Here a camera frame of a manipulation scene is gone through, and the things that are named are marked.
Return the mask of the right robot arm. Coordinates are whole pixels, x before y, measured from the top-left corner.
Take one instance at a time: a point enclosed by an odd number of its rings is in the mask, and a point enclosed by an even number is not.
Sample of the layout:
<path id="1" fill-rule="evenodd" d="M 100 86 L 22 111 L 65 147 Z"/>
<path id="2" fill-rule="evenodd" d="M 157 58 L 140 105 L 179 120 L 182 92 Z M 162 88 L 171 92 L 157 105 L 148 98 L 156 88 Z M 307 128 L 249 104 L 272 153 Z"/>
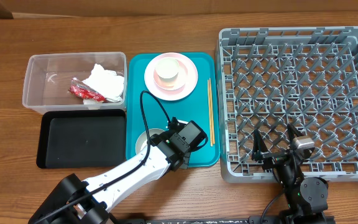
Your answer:
<path id="1" fill-rule="evenodd" d="M 286 150 L 270 152 L 258 129 L 254 130 L 252 160 L 261 162 L 263 170 L 271 170 L 273 177 L 282 186 L 279 193 L 264 209 L 260 223 L 335 223 L 334 217 L 327 217 L 328 182 L 321 177 L 305 177 L 301 169 L 315 150 L 314 141 L 299 132 L 292 124 L 287 125 L 289 145 Z M 277 216 L 266 218 L 272 204 L 285 196 L 288 209 Z"/>

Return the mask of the grey bowl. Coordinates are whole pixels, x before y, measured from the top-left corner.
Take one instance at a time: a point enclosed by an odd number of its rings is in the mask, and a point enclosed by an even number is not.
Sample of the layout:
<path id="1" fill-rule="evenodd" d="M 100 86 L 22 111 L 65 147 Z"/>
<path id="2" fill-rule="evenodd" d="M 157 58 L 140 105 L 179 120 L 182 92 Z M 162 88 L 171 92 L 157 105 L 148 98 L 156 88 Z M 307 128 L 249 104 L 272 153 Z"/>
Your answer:
<path id="1" fill-rule="evenodd" d="M 152 136 L 154 134 L 161 134 L 163 133 L 164 130 L 163 129 L 159 129 L 159 128 L 152 128 L 149 129 L 149 135 Z M 136 154 L 140 153 L 145 147 L 147 147 L 147 134 L 144 131 L 137 139 L 136 144 L 135 144 L 135 152 Z"/>

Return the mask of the white napkin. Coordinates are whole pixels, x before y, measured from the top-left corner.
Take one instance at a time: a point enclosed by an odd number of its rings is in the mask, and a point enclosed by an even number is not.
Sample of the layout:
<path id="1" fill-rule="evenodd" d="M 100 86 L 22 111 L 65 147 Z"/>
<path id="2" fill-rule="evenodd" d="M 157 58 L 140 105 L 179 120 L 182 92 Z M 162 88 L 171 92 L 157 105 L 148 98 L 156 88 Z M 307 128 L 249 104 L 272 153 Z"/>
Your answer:
<path id="1" fill-rule="evenodd" d="M 124 77 L 118 75 L 114 70 L 106 70 L 102 65 L 96 63 L 91 75 L 84 79 L 83 83 L 100 93 L 108 102 L 122 101 Z"/>

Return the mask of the red snack wrapper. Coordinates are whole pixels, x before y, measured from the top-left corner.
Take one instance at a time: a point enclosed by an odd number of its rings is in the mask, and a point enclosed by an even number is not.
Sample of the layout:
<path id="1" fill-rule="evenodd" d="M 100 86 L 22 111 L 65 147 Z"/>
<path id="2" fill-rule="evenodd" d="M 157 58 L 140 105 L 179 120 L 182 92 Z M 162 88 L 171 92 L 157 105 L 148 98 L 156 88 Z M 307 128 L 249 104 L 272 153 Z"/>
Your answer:
<path id="1" fill-rule="evenodd" d="M 84 100 L 95 100 L 97 102 L 104 102 L 106 100 L 102 94 L 92 89 L 76 77 L 71 79 L 71 85 L 68 91 Z"/>

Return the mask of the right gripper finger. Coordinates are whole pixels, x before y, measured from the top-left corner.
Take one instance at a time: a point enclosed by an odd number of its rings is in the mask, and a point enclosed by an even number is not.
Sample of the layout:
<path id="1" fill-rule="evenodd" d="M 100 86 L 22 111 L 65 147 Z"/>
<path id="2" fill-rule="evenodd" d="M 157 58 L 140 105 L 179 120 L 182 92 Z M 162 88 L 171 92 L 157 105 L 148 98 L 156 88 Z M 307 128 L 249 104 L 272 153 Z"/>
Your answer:
<path id="1" fill-rule="evenodd" d="M 296 127 L 294 127 L 294 125 L 292 124 L 287 124 L 287 131 L 288 131 L 288 139 L 291 145 L 295 137 L 304 136 L 304 134 L 302 134 L 299 130 L 297 130 Z"/>
<path id="2" fill-rule="evenodd" d="M 267 153 L 268 149 L 266 144 L 264 143 L 263 137 L 260 134 L 258 129 L 254 130 L 254 145 L 252 154 L 253 155 L 261 155 L 262 153 Z"/>

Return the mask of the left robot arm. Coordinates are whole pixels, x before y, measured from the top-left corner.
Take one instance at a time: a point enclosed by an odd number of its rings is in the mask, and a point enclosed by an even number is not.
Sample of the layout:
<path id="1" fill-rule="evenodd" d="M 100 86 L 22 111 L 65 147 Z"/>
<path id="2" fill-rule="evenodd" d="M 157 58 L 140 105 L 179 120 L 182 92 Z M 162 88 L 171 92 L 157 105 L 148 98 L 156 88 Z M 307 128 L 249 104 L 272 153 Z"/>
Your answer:
<path id="1" fill-rule="evenodd" d="M 110 211 L 131 193 L 183 165 L 192 149 L 188 135 L 196 127 L 173 118 L 167 131 L 151 136 L 147 148 L 117 167 L 85 180 L 66 176 L 30 223 L 107 223 Z"/>

